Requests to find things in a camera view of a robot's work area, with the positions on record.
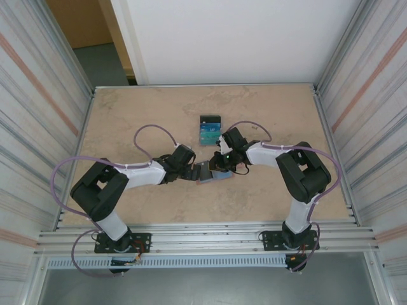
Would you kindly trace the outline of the pink leather card wallet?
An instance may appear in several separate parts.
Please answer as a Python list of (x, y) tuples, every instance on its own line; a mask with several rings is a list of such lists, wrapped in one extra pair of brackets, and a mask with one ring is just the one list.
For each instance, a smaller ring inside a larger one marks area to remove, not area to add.
[(232, 172), (215, 172), (211, 171), (213, 175), (213, 180), (210, 182), (215, 182), (215, 181), (220, 181), (220, 180), (225, 180), (233, 177)]

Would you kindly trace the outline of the black VIP credit card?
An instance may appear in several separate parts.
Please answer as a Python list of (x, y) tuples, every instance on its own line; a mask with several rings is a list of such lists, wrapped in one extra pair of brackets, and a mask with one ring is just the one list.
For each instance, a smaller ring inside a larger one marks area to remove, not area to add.
[(200, 169), (198, 183), (202, 184), (213, 180), (212, 172), (209, 169), (209, 161), (198, 162), (195, 166)]

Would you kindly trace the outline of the clear acrylic card stand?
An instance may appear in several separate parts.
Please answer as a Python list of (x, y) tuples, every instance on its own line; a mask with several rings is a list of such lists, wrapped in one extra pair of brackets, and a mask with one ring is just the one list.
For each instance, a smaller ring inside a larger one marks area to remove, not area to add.
[(221, 134), (222, 134), (222, 119), (221, 119), (221, 124), (220, 124), (220, 125), (221, 125), (221, 131), (220, 131), (220, 132), (221, 132)]

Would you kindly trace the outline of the teal credit card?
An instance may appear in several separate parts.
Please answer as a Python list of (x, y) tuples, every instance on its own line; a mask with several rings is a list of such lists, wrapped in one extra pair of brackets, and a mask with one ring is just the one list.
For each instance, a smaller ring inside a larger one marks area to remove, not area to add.
[(215, 146), (221, 132), (200, 132), (199, 143), (201, 146)]

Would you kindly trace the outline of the grey metal lower shelf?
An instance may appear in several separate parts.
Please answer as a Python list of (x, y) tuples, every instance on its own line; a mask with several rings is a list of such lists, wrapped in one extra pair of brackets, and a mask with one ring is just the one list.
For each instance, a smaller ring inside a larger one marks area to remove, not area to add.
[(144, 269), (117, 278), (49, 271), (39, 305), (378, 305), (365, 276), (280, 268)]

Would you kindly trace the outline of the brown wooden door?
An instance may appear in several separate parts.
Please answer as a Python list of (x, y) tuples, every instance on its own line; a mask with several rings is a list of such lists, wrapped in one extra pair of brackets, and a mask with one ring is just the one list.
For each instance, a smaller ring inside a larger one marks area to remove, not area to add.
[(111, 0), (45, 0), (93, 86), (137, 84)]

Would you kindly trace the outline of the aluminium front rail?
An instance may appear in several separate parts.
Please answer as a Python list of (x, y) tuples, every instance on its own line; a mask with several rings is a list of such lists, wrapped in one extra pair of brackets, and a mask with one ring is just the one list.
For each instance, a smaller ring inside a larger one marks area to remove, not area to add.
[[(370, 252), (379, 249), (373, 230), (351, 221), (319, 221), (321, 252)], [(254, 254), (263, 251), (262, 231), (276, 231), (279, 222), (214, 222), (185, 224), (139, 224), (135, 233), (150, 233), (152, 255), (164, 254)], [(42, 232), (34, 249), (37, 256), (67, 256), (77, 241), (78, 255), (92, 255), (94, 240), (82, 234), (87, 226), (62, 226), (54, 232)]]

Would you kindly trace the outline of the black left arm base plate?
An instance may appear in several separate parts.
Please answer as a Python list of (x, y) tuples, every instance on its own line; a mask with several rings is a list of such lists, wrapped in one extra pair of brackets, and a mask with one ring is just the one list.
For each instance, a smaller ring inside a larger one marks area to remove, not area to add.
[(149, 253), (150, 233), (126, 233), (119, 240), (112, 240), (106, 233), (96, 237), (94, 252), (96, 254), (137, 254)]

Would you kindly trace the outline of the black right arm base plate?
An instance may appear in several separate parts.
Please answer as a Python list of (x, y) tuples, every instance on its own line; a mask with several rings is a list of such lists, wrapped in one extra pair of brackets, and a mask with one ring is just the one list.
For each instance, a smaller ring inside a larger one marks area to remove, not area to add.
[(263, 244), (264, 251), (298, 251), (298, 250), (316, 250), (320, 249), (317, 231), (310, 230), (300, 240), (295, 241), (294, 245), (289, 245), (283, 239), (283, 231), (263, 231), (258, 236)]

